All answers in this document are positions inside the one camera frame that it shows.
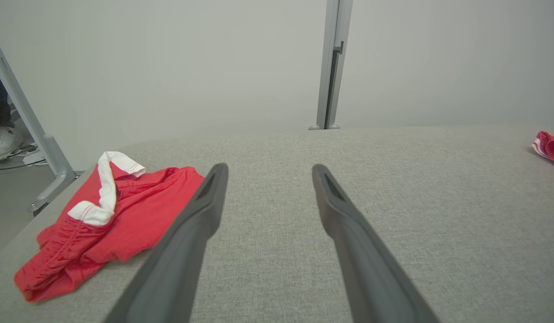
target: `gray fabric surface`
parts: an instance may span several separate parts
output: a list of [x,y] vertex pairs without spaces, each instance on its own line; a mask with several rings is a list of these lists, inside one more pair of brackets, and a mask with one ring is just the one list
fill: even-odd
[[[156,171],[229,166],[194,322],[351,321],[311,181],[326,165],[445,322],[554,322],[554,163],[539,127],[407,127],[152,141],[121,149]],[[96,322],[144,261],[28,304],[12,277],[85,176],[0,253],[0,321]]]

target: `gray metal frame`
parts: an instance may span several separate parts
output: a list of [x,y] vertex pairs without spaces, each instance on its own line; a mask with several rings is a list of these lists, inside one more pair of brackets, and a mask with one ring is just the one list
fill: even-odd
[[35,202],[27,208],[27,211],[35,212],[53,200],[61,190],[77,178],[77,175],[63,155],[54,137],[45,133],[41,127],[2,49],[0,49],[0,80],[8,91],[17,111],[20,113],[20,117],[24,121],[27,130],[29,130],[31,137],[44,153],[45,160],[47,160],[49,167],[56,176],[53,182],[35,198]]
[[309,130],[339,129],[335,123],[335,116],[352,8],[353,0],[327,0],[317,123]]

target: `white trim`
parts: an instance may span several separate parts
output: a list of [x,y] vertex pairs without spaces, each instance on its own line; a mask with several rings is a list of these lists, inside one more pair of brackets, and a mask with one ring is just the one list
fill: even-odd
[[534,151],[536,151],[536,153],[538,153],[538,155],[541,155],[542,157],[544,157],[546,159],[550,159],[550,157],[548,157],[547,154],[542,152],[542,149],[541,149],[541,146],[540,146],[540,139],[537,138],[534,141],[534,143],[532,143],[532,148],[534,149]]
[[145,174],[145,167],[136,163],[118,151],[106,151],[98,160],[98,174],[101,182],[99,189],[99,206],[90,201],[81,201],[76,204],[68,215],[74,219],[91,225],[106,225],[113,216],[117,197],[115,196],[115,179],[111,172],[110,162],[124,172],[135,177]]

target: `sneaker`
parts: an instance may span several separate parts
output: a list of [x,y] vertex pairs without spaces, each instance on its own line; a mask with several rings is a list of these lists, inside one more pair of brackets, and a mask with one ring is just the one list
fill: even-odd
[[10,127],[0,127],[0,157],[8,155],[20,147],[24,139]]

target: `floor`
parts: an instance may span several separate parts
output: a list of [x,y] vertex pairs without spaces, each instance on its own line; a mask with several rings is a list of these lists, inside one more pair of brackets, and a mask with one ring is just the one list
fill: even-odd
[[27,208],[53,178],[49,166],[0,171],[0,250],[33,220]]

